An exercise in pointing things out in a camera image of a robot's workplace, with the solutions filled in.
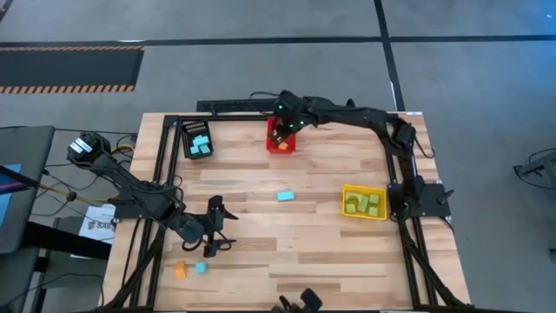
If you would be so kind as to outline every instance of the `blue block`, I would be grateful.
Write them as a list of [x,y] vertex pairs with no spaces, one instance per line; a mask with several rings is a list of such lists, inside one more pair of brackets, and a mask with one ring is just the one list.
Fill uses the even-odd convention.
[[191,154],[199,153],[199,147],[197,146],[189,147],[189,151],[191,151]]
[[201,147],[199,147],[201,149],[202,153],[210,153],[210,148],[208,147],[208,145],[204,144]]
[[278,201],[291,201],[294,200],[294,192],[293,191],[281,191],[278,192]]
[[204,145],[207,143],[209,143],[209,138],[206,136],[198,136],[195,139],[193,139],[193,144],[196,146]]
[[195,263],[195,271],[197,274],[204,274],[207,272],[207,264],[205,262]]

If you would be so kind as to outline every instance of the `desk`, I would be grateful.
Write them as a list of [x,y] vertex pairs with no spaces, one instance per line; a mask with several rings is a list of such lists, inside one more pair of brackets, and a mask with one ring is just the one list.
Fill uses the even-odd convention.
[[[401,114],[417,129],[423,148],[430,150],[423,116]],[[143,116],[131,164],[140,179],[152,178],[163,116]],[[231,251],[204,260],[208,273],[201,276],[193,266],[203,260],[202,250],[182,251],[182,240],[168,232],[155,310],[269,310],[279,295],[300,302],[307,287],[322,299],[324,310],[412,307],[397,224],[341,214],[343,184],[385,187],[389,182],[384,149],[372,131],[336,123],[306,128],[297,135],[297,151],[287,156],[265,150],[264,122],[209,126],[214,155],[190,161],[180,148],[176,174],[183,177],[190,212],[204,212],[211,196],[224,196],[226,209],[239,221],[226,220],[223,233],[238,242]],[[164,169],[170,150],[168,144]],[[415,155],[420,174],[437,180],[434,160],[418,150]],[[295,201],[277,203],[276,192],[285,189],[295,192]],[[468,302],[452,231],[439,218],[422,218],[422,223],[431,264],[447,287]],[[124,221],[116,228],[103,285],[107,299],[120,288],[134,226],[135,221]],[[129,273],[136,265],[139,242]],[[174,278],[178,261],[189,265],[184,280]],[[145,273],[139,304],[146,298],[150,270]],[[418,266],[417,277],[426,303]]]

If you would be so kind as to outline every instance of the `wooden tabletop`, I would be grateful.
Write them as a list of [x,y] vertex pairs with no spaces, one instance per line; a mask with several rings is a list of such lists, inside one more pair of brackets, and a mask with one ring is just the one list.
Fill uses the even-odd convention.
[[[143,116],[131,165],[140,179],[152,179],[163,116]],[[417,129],[423,148],[430,150],[423,116],[401,116]],[[307,287],[321,298],[324,310],[412,307],[397,225],[341,214],[344,184],[385,188],[389,183],[384,149],[371,130],[337,123],[307,127],[296,136],[293,155],[271,155],[265,149],[264,122],[210,122],[209,126],[214,155],[191,161],[180,147],[176,174],[183,178],[189,212],[203,213],[211,196],[224,196],[226,209],[239,220],[226,220],[223,233],[238,242],[230,251],[203,259],[202,249],[183,251],[182,240],[169,231],[156,310],[269,310],[279,302],[279,295],[299,303]],[[437,180],[434,160],[418,150],[415,155],[420,174],[427,181]],[[295,200],[276,202],[281,190],[292,190]],[[433,268],[460,300],[468,302],[452,231],[439,218],[421,220]],[[107,301],[120,288],[134,225],[135,221],[125,221],[117,226],[103,285]],[[139,242],[129,274],[136,265]],[[180,261],[188,265],[182,280],[174,277],[174,265]],[[206,274],[195,273],[197,262],[208,264]],[[416,268],[421,301],[426,303],[422,274]],[[148,279],[142,281],[140,303],[145,302],[148,289]]]

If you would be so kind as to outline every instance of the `concrete floor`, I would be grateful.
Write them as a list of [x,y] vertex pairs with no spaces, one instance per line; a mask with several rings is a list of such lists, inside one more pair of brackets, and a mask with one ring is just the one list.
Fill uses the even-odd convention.
[[[383,3],[393,37],[556,34],[556,3],[548,0]],[[370,0],[15,0],[0,23],[0,42],[379,34]],[[453,226],[473,303],[553,312],[556,264],[547,249],[556,244],[556,196],[520,182],[512,166],[556,147],[556,42],[393,43],[393,50],[406,109],[424,112],[440,176],[455,189]],[[146,49],[129,94],[0,95],[0,127],[137,131],[143,112],[281,89],[394,110],[381,43],[164,46]],[[56,133],[49,163],[64,163],[74,136]],[[52,171],[75,184],[90,180],[70,168]],[[111,192],[100,183],[86,195]],[[35,211],[57,206],[44,198]],[[97,299],[96,284],[57,289],[44,312],[86,310]]]

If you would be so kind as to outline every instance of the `yellow bin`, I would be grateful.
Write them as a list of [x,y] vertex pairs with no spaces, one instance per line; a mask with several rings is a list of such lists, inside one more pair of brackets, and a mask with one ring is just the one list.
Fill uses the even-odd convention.
[[[379,214],[378,216],[370,216],[367,213],[356,211],[355,213],[347,213],[346,212],[346,193],[354,192],[364,196],[370,195],[377,195],[379,196]],[[364,187],[364,186],[355,186],[355,185],[344,185],[343,192],[342,192],[342,205],[341,205],[341,214],[345,216],[351,217],[359,217],[359,218],[367,218],[367,219],[374,219],[374,220],[386,220],[387,216],[387,196],[386,190],[382,188],[371,188],[371,187]]]

